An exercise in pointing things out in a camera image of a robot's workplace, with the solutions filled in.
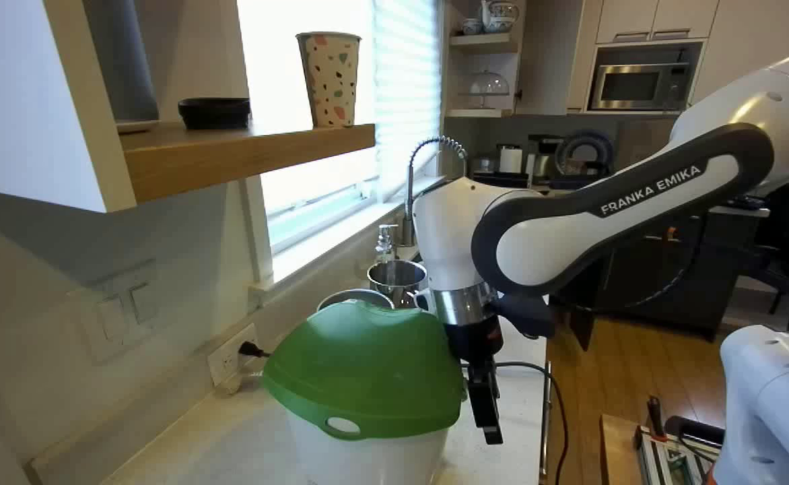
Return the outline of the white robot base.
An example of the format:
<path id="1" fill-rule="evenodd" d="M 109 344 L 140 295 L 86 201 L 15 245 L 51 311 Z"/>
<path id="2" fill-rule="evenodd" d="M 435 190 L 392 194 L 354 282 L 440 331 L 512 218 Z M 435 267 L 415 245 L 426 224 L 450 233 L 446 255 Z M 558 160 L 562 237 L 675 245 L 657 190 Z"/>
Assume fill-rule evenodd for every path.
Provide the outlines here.
<path id="1" fill-rule="evenodd" d="M 743 325 L 721 348 L 727 381 L 718 485 L 789 485 L 789 333 Z"/>

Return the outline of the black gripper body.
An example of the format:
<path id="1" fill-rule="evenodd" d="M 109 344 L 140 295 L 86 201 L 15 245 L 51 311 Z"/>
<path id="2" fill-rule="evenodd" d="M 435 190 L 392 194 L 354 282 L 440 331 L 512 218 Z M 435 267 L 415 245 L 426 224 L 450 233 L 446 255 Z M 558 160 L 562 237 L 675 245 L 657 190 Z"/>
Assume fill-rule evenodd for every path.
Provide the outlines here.
<path id="1" fill-rule="evenodd" d="M 446 325 L 450 349 L 469 369 L 471 384 L 493 381 L 493 354 L 501 349 L 502 337 L 496 317 L 469 322 L 469 325 Z"/>

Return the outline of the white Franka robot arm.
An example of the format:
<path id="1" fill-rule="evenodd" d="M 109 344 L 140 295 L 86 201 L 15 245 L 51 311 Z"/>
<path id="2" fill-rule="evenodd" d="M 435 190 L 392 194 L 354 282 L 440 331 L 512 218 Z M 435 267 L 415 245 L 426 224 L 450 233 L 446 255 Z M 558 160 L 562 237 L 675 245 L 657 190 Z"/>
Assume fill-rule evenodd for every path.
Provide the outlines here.
<path id="1" fill-rule="evenodd" d="M 501 329 L 552 331 L 544 298 L 621 237 L 680 210 L 707 210 L 789 182 L 789 57 L 687 107 L 667 142 L 594 182 L 562 194 L 458 177 L 412 201 L 427 272 L 426 302 L 466 367 L 477 428 L 497 422 Z"/>

